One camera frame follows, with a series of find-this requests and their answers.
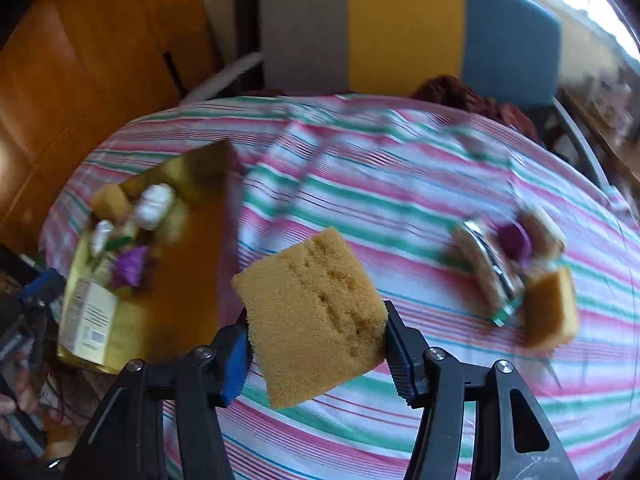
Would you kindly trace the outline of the dark red cloth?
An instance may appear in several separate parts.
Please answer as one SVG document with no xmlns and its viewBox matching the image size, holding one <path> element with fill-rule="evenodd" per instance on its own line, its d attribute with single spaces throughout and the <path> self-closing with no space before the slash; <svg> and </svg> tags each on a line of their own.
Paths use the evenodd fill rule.
<svg viewBox="0 0 640 480">
<path fill-rule="evenodd" d="M 477 114 L 539 141 L 534 123 L 517 106 L 485 98 L 456 77 L 442 75 L 425 81 L 410 98 Z"/>
</svg>

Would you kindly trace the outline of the small yellow sponge piece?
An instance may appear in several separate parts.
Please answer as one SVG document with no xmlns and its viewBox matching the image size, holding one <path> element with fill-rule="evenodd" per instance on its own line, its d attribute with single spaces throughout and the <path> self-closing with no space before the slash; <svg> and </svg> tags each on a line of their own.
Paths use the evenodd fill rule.
<svg viewBox="0 0 640 480">
<path fill-rule="evenodd" d="M 132 206 L 122 188 L 115 183 L 103 185 L 89 200 L 92 212 L 101 220 L 122 222 L 130 214 Z"/>
</svg>

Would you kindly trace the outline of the white tall medicine box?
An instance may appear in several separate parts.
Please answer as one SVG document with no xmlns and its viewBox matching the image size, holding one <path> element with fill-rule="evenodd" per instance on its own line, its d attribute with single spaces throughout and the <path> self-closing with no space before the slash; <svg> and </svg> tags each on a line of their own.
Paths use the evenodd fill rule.
<svg viewBox="0 0 640 480">
<path fill-rule="evenodd" d="M 63 316 L 60 343 L 76 358 L 103 365 L 118 298 L 96 282 L 81 278 Z"/>
</svg>

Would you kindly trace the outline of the white gauze ball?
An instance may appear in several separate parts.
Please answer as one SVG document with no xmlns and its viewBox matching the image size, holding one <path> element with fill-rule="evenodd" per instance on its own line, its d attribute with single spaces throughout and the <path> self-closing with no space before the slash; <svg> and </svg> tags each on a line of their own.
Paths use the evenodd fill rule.
<svg viewBox="0 0 640 480">
<path fill-rule="evenodd" d="M 134 207 L 134 222 L 140 229 L 155 230 L 168 214 L 174 200 L 175 191 L 168 184 L 148 186 Z"/>
</svg>

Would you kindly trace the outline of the purple plastic wrapper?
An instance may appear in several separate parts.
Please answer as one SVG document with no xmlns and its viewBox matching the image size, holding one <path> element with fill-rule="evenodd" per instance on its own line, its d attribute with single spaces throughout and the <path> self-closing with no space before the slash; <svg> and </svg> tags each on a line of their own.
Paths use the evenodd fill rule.
<svg viewBox="0 0 640 480">
<path fill-rule="evenodd" d="M 138 287 L 143 278 L 149 246 L 137 246 L 122 252 L 116 259 L 111 288 Z"/>
</svg>

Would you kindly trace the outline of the grey yellow blue chair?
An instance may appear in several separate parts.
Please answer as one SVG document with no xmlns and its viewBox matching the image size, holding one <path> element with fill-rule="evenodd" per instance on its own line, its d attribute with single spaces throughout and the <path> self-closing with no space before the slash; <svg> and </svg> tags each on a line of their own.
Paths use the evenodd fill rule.
<svg viewBox="0 0 640 480">
<path fill-rule="evenodd" d="M 558 116 L 598 188 L 608 179 L 556 98 L 562 29 L 532 0 L 235 0 L 238 59 L 192 90 L 213 99 L 251 70 L 293 94 L 410 96 L 451 76 L 543 122 Z"/>
</svg>

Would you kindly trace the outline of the wooden wardrobe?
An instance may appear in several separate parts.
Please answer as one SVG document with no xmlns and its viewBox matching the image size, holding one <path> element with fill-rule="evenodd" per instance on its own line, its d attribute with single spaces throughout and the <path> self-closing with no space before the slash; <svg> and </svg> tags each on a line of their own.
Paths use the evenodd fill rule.
<svg viewBox="0 0 640 480">
<path fill-rule="evenodd" d="M 203 0 L 35 0 L 1 51 L 3 244 L 34 252 L 84 158 L 221 65 Z"/>
</svg>

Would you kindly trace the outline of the gold metal tray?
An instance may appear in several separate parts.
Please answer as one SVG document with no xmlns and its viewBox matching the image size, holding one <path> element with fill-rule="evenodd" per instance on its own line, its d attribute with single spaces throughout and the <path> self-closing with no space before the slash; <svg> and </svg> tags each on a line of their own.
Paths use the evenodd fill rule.
<svg viewBox="0 0 640 480">
<path fill-rule="evenodd" d="M 243 169 L 227 139 L 166 160 L 120 186 L 135 202 L 152 184 L 176 193 L 166 218 L 153 232 L 138 232 L 136 244 L 149 247 L 142 281 L 116 290 L 111 331 L 102 363 L 76 356 L 64 346 L 58 358 L 106 374 L 118 373 L 135 358 L 167 363 L 211 341 L 235 322 L 242 306 L 231 287 L 239 271 L 238 220 Z"/>
</svg>

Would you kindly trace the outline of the striped pink green tablecloth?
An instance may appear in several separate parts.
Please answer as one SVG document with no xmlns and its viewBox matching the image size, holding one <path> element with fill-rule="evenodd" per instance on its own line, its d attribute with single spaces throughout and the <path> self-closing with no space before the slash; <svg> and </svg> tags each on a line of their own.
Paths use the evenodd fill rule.
<svg viewBox="0 0 640 480">
<path fill-rule="evenodd" d="M 172 155 L 228 139 L 244 169 L 242 264 L 334 226 L 380 294 L 427 341 L 463 362 L 511 361 L 580 478 L 613 470 L 639 429 L 639 226 L 620 193 L 484 117 L 382 96 L 242 98 L 130 122 L 68 180 L 40 244 L 72 263 L 90 195 Z M 580 330 L 548 358 L 492 326 L 452 228 L 544 208 L 566 237 Z"/>
</svg>

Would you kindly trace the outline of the large yellow sponge block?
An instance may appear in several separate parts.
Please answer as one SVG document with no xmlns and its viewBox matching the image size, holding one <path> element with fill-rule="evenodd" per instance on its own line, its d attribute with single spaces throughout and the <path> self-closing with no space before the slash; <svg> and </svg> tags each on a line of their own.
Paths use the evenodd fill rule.
<svg viewBox="0 0 640 480">
<path fill-rule="evenodd" d="M 335 228 L 253 262 L 232 287 L 275 410 L 320 396 L 384 359 L 386 307 Z"/>
</svg>

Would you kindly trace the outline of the beige bandage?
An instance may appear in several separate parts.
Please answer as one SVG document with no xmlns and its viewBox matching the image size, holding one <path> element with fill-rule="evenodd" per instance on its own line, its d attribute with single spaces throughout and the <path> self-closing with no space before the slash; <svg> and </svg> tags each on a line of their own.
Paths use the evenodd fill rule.
<svg viewBox="0 0 640 480">
<path fill-rule="evenodd" d="M 529 236 L 535 257 L 556 259 L 562 256 L 566 237 L 544 208 L 528 206 L 521 209 L 518 222 Z"/>
</svg>

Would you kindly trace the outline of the green small medicine box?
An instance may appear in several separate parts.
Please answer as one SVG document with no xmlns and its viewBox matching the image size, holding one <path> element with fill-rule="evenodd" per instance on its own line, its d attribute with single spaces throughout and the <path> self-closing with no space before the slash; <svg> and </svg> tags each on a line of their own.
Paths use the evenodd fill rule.
<svg viewBox="0 0 640 480">
<path fill-rule="evenodd" d="M 115 259 L 122 252 L 134 246 L 136 237 L 131 233 L 117 233 L 114 237 L 109 237 L 102 249 L 101 256 Z"/>
</svg>

